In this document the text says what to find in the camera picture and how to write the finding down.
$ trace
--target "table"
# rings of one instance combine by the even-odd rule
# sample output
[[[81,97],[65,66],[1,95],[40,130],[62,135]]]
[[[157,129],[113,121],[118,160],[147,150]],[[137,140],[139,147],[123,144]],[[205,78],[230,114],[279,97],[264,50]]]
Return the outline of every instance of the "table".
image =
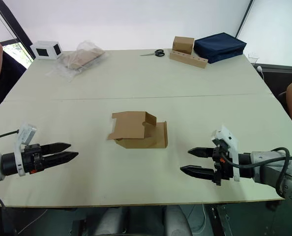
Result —
[[[153,51],[108,51],[106,60],[70,83],[50,73],[53,60],[35,60],[5,101],[270,93],[244,55],[202,69],[170,60],[170,49],[160,58],[140,56]]]
[[[158,122],[166,120],[168,147],[125,149],[107,141],[114,122],[111,113],[120,111],[148,111]],[[214,147],[210,135],[222,124],[238,138],[239,153],[283,146],[292,155],[292,121],[271,94],[3,102],[0,134],[15,130],[23,121],[38,128],[32,144],[67,142],[79,155],[34,175],[6,177],[0,182],[0,197],[13,207],[279,199],[274,188],[251,179],[223,180],[219,187],[179,170],[190,164],[212,168],[211,158],[197,158],[187,150]],[[12,152],[13,141],[11,136],[1,139],[0,152]]]

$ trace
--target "navy blue box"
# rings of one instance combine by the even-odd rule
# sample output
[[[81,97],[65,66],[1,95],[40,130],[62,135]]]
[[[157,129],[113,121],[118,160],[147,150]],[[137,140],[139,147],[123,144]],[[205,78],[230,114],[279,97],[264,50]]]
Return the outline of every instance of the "navy blue box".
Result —
[[[194,41],[194,51],[208,63],[243,54],[246,43],[227,33],[219,33]]]

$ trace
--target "cardboard flap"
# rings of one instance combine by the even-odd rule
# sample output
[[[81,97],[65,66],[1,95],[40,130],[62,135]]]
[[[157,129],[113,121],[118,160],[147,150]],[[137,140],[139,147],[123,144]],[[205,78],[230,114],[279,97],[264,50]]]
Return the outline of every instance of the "cardboard flap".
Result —
[[[151,134],[156,126],[156,117],[147,112],[113,113],[116,118],[115,130],[108,136],[110,139],[143,139]]]

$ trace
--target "clear plastic bag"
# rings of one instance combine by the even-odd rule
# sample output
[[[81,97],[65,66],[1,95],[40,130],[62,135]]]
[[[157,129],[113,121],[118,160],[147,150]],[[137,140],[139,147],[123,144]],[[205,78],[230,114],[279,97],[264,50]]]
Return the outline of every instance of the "clear plastic bag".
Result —
[[[76,51],[64,53],[56,61],[54,71],[68,81],[107,57],[105,51],[90,41],[80,43]]]

